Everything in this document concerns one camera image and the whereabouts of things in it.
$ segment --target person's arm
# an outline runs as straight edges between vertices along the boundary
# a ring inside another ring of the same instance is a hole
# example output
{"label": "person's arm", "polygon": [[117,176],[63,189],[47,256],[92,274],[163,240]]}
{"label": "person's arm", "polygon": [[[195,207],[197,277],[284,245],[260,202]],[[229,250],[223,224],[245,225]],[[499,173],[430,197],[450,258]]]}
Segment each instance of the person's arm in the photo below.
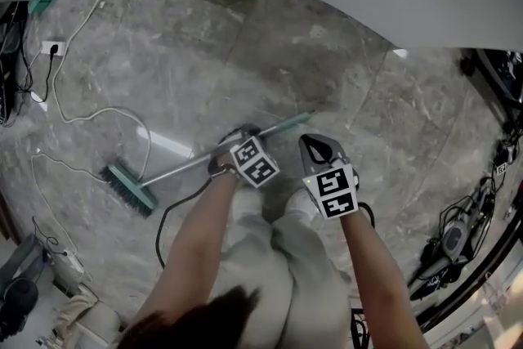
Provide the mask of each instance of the person's arm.
{"label": "person's arm", "polygon": [[378,233],[361,211],[342,217],[341,223],[373,347],[428,348],[400,268]]}
{"label": "person's arm", "polygon": [[221,242],[238,179],[227,173],[212,180],[183,221],[165,268],[134,321],[161,311],[176,321],[208,301],[217,277]]}

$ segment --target green broom head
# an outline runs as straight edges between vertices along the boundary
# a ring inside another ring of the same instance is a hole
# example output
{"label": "green broom head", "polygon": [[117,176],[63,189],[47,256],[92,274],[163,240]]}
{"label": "green broom head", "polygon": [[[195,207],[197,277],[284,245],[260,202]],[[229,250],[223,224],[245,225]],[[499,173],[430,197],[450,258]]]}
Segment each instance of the green broom head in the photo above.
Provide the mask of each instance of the green broom head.
{"label": "green broom head", "polygon": [[120,198],[137,210],[143,218],[147,218],[158,206],[156,198],[122,164],[105,166],[100,175]]}

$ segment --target dark hair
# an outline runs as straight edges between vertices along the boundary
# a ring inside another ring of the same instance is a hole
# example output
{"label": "dark hair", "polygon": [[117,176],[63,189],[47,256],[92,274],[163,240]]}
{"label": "dark hair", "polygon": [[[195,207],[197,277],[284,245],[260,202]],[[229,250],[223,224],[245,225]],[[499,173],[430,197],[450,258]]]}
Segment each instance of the dark hair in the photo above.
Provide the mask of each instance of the dark hair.
{"label": "dark hair", "polygon": [[174,323],[157,311],[127,330],[118,349],[211,347],[217,343],[221,349],[234,349],[258,299],[258,290],[247,295],[237,286],[186,312]]}

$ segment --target gray pants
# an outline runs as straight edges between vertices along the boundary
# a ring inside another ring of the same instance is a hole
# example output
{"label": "gray pants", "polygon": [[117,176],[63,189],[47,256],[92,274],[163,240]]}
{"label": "gray pants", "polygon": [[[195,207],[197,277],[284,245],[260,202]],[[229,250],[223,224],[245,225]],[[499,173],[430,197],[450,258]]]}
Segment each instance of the gray pants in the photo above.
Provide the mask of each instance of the gray pants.
{"label": "gray pants", "polygon": [[254,209],[228,229],[229,248],[211,295],[236,285],[261,290],[239,347],[344,348],[350,331],[348,287],[320,237],[300,213],[270,225],[262,209]]}

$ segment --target marble floor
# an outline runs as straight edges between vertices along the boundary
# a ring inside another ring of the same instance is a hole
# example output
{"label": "marble floor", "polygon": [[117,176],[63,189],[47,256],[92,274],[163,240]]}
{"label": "marble floor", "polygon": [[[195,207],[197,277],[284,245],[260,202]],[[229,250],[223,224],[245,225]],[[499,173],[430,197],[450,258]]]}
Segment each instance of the marble floor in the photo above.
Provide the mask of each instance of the marble floor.
{"label": "marble floor", "polygon": [[[56,0],[31,20],[29,57],[42,40],[69,37],[94,1]],[[300,184],[299,136],[331,136],[350,155],[360,174],[358,197],[373,208],[380,236],[408,277],[440,210],[469,193],[488,170],[500,127],[459,73],[458,51],[403,52],[318,0],[103,0],[74,40],[56,87],[68,117],[126,107],[175,141],[178,151],[195,153],[239,123],[266,127],[316,109],[307,124],[269,141],[283,173],[266,187],[266,215],[277,217]],[[35,62],[37,92],[47,66],[45,56]],[[16,125],[0,136],[0,188],[25,231],[33,230],[35,216],[67,243],[38,195],[30,156],[44,151],[97,172],[118,155],[139,170],[145,148],[136,124],[120,115],[64,124],[54,99],[46,109],[26,101]],[[155,145],[147,172],[180,159]],[[504,209],[522,171],[518,163],[507,175],[482,254],[504,228]],[[161,211],[144,220],[105,185],[45,159],[35,160],[35,172],[92,275],[90,286],[130,318],[159,273],[154,238]],[[204,178],[198,168],[152,190],[166,206]],[[163,248],[189,208],[169,217]],[[337,267],[350,275],[339,224],[317,217],[314,227]],[[354,282],[351,296],[357,298]]]}

